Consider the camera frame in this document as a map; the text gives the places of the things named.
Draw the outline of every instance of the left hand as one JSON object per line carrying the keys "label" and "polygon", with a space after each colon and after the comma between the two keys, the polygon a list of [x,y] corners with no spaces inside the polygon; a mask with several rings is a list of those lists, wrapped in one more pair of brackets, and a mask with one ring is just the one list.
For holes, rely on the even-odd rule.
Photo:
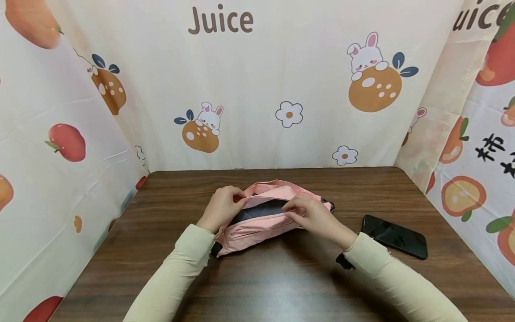
{"label": "left hand", "polygon": [[231,220],[247,203],[247,198],[240,188],[231,185],[217,189],[211,197],[204,215],[197,226],[216,234],[220,227]]}

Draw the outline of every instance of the hand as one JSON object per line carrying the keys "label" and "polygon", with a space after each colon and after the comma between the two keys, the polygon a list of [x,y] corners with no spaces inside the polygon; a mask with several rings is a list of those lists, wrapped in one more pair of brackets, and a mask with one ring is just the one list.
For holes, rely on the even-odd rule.
{"label": "hand", "polygon": [[228,185],[217,189],[204,215],[197,222],[197,226],[216,234],[220,227],[237,215],[246,203],[247,198],[239,188]]}
{"label": "hand", "polygon": [[305,230],[324,237],[347,250],[357,234],[339,222],[320,202],[304,196],[296,196],[283,206],[286,216]]}

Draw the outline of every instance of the brown table surface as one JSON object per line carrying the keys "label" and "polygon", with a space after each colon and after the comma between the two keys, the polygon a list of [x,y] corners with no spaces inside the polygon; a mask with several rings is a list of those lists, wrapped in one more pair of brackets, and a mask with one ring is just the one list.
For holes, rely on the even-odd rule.
{"label": "brown table surface", "polygon": [[[438,287],[469,321],[515,321],[513,299],[394,167],[152,173],[50,321],[122,321],[217,188],[231,184],[244,189],[273,179],[332,201],[334,215],[356,232],[365,214],[421,232],[427,238],[427,260],[395,250],[392,254]],[[220,260],[212,258],[174,321],[404,321],[355,272],[335,263],[339,252],[298,229]]]}

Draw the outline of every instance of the cream long sleeve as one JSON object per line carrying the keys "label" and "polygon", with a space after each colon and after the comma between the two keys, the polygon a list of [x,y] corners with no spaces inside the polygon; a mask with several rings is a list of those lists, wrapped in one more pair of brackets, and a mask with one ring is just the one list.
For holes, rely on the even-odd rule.
{"label": "cream long sleeve", "polygon": [[[189,225],[142,289],[124,322],[170,322],[184,293],[207,265],[214,241],[212,233]],[[434,285],[367,235],[359,234],[344,253],[410,322],[467,321]]]}

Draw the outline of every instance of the white flower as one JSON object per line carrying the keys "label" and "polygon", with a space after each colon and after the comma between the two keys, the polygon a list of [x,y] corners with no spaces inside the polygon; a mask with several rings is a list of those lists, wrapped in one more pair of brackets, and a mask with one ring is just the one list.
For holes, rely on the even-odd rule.
{"label": "white flower", "polygon": [[342,145],[338,151],[333,153],[333,159],[336,160],[338,165],[352,164],[357,161],[357,151],[349,149],[348,146]]}
{"label": "white flower", "polygon": [[281,108],[276,111],[276,118],[282,121],[286,128],[299,124],[302,122],[302,105],[284,101],[281,103]]}

